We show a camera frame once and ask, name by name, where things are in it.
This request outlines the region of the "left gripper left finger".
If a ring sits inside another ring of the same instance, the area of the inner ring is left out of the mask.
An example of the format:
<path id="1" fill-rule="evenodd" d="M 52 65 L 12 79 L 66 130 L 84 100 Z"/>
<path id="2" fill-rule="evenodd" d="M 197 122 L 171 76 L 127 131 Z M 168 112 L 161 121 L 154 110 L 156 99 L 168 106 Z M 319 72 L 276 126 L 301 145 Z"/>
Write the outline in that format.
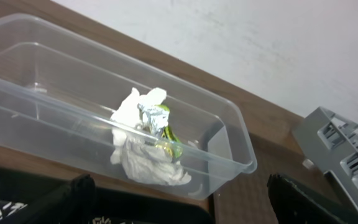
<path id="1" fill-rule="evenodd" d="M 90 175 L 80 175 L 18 212 L 6 216 L 0 223 L 88 223 L 95 200 L 96 185 L 93 178 Z"/>

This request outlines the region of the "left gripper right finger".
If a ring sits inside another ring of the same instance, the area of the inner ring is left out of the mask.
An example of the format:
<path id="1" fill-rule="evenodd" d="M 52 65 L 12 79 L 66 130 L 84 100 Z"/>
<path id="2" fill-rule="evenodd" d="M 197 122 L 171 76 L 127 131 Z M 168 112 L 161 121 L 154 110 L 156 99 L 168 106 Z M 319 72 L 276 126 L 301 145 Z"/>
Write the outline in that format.
<path id="1" fill-rule="evenodd" d="M 271 174 L 267 188 L 279 224 L 358 224 L 358 213 L 285 174 Z"/>

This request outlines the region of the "white paper napkin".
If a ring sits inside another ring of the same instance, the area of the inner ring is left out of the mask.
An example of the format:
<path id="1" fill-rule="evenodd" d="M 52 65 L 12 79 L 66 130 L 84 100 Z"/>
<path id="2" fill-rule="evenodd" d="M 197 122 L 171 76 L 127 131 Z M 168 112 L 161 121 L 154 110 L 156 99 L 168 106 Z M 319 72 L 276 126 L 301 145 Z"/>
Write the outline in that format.
<path id="1" fill-rule="evenodd" d="M 161 88 L 154 88 L 142 95 L 134 87 L 110 120 L 137 131 L 145 131 L 140 128 L 141 118 L 137 105 L 164 105 L 166 97 L 167 92 Z M 143 138 L 130 137 L 126 131 L 116 127 L 112 128 L 112 135 L 115 150 L 110 162 L 122 165 L 129 179 L 141 184 L 166 186 L 185 185 L 191 181 L 191 175 L 179 161 L 183 149 L 174 146 L 175 142 L 163 138 L 155 143 L 147 142 Z"/>

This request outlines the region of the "green and silver wrapper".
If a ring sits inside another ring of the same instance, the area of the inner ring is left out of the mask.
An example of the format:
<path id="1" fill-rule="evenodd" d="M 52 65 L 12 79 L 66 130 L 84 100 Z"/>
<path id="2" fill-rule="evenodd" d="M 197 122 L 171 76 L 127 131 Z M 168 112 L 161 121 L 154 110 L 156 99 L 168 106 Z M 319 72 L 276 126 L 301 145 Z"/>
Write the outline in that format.
<path id="1" fill-rule="evenodd" d="M 148 131 L 151 135 L 181 144 L 169 125 L 170 109 L 168 106 L 139 103 L 137 107 L 141 118 L 141 129 Z"/>

